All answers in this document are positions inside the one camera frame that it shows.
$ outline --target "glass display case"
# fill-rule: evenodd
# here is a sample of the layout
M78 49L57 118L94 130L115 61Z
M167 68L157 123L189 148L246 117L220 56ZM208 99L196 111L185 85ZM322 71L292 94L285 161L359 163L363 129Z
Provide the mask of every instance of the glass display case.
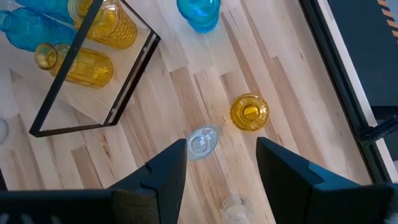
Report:
M41 15L35 24L29 19L19 24L16 32L28 27L20 36L0 34L2 82L10 84L23 124L35 137L116 125L160 41L125 0L67 3L68 9L57 10L67 10L75 25ZM23 7L0 4L4 15ZM41 14L30 7L22 11ZM1 24L8 19L0 15ZM74 30L73 40L46 38L55 27L49 21L68 34ZM33 39L27 32L44 37ZM35 52L14 44L22 37L37 41L34 47L40 44Z

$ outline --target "wooden floor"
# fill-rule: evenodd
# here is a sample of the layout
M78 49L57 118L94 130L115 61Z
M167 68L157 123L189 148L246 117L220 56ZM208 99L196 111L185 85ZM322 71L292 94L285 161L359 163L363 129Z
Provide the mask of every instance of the wooden floor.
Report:
M204 124L221 126L220 141L206 159L188 163L179 223L221 223L231 194L251 201L253 223L275 223L257 171L258 136L371 182L297 0L223 0L207 35L191 30L175 0L127 1L162 41L116 127L34 138L27 129L35 114L21 110L32 96L27 83L0 70L0 115L11 129L0 169L10 189L108 187ZM231 102L247 92L262 95L271 111L255 133L229 118Z

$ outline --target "clear glass jar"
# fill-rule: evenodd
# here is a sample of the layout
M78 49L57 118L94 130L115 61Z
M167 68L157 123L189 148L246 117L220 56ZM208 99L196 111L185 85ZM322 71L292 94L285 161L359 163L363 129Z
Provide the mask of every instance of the clear glass jar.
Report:
M221 215L225 224L250 224L253 209L248 198L242 195L231 195L221 206Z

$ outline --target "blue glass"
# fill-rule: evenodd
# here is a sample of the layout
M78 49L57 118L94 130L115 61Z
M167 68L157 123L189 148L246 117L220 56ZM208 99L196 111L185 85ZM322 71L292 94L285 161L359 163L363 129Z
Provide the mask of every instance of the blue glass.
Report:
M68 0L16 0L16 2L60 21L75 24L69 16Z
M0 30L19 49L34 52L40 44L71 44L76 30L26 7L0 11Z
M181 15L199 33L212 31L220 16L221 0L177 0Z

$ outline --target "black metal frame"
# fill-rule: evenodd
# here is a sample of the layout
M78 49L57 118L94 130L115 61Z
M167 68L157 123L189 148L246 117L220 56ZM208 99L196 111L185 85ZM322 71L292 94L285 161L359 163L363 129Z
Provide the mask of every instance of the black metal frame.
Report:
M142 47L136 61L132 65L131 71L126 78L126 81L123 83L115 102L113 103L112 107L109 110L109 113L104 121L103 124L91 124L91 125L84 125L84 126L75 126L70 128L60 128L60 129L51 129L51 130L44 130L41 131L42 125L51 110L51 107L60 91L62 84L64 83L68 71L79 52L83 41L86 38L86 35L94 21L97 12L99 11L103 0L94 0L92 5L90 6L86 17L79 28L75 39L73 40L70 50L68 51L65 60L63 61L60 70L58 71L55 80L53 81L47 96L45 97L42 106L37 113L32 126L30 127L29 133L31 133L35 137L44 137L44 136L52 136L56 134L65 134L71 133L75 131L84 131L89 129L95 128L102 128L106 126L114 126L120 120L121 114L126 108L130 97L136 88L138 81L140 80L144 70L152 57L157 45L160 42L160 36L142 19L141 16L125 1L121 0L121 2L138 18L142 23L144 23L147 28L150 29L150 34Z
M374 117L378 120L387 120L398 114L398 106L371 106Z
M6 185L6 180L4 180L4 177L2 176L1 169L0 169L0 190L8 190Z
M357 138L369 125L353 90L318 1L299 0L299 2L373 182L391 182L391 178L381 159L376 144L361 144Z

